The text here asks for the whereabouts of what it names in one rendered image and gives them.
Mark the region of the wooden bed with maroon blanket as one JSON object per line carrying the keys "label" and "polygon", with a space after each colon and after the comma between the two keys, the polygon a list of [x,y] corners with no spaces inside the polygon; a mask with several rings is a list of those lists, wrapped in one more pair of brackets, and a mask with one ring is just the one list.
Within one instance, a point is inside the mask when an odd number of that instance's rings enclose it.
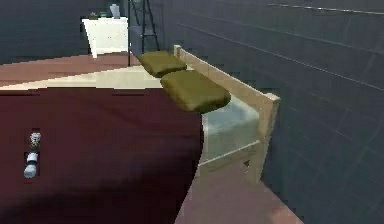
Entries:
{"label": "wooden bed with maroon blanket", "polygon": [[[262,172],[279,99],[176,48],[231,94],[200,114],[136,67],[0,88],[0,224],[174,224],[197,172]],[[30,135],[37,174],[25,178]]]}

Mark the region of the black metal shelf frame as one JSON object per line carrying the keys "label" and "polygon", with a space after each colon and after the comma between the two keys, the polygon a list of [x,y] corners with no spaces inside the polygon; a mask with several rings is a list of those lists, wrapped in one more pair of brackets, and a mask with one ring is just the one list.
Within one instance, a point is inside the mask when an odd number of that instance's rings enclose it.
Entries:
{"label": "black metal shelf frame", "polygon": [[128,0],[128,50],[138,58],[148,51],[159,51],[158,34],[150,0]]}

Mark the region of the white bedside table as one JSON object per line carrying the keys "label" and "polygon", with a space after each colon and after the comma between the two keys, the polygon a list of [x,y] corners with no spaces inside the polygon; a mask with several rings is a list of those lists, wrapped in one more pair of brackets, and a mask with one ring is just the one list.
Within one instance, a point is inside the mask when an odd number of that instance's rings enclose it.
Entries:
{"label": "white bedside table", "polygon": [[93,58],[102,54],[128,51],[128,19],[126,17],[83,19],[82,23]]}

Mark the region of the olive green pillow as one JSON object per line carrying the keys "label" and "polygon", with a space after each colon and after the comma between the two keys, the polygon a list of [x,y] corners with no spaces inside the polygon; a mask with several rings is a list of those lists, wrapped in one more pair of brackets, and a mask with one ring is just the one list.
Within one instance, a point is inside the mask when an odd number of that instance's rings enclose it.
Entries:
{"label": "olive green pillow", "polygon": [[231,100],[227,89],[196,70],[168,73],[160,83],[175,103],[188,112],[208,113],[226,106]]}
{"label": "olive green pillow", "polygon": [[187,65],[167,51],[146,52],[138,57],[144,69],[155,78],[162,78],[164,75],[186,70]]}

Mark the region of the grey white spray bottle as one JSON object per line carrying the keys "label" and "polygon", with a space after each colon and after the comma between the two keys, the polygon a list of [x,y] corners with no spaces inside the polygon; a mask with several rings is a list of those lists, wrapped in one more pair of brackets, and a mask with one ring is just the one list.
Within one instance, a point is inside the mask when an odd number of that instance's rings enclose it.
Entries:
{"label": "grey white spray bottle", "polygon": [[37,174],[37,164],[39,157],[41,134],[34,132],[30,135],[30,151],[26,157],[26,166],[24,169],[25,178],[34,178]]}

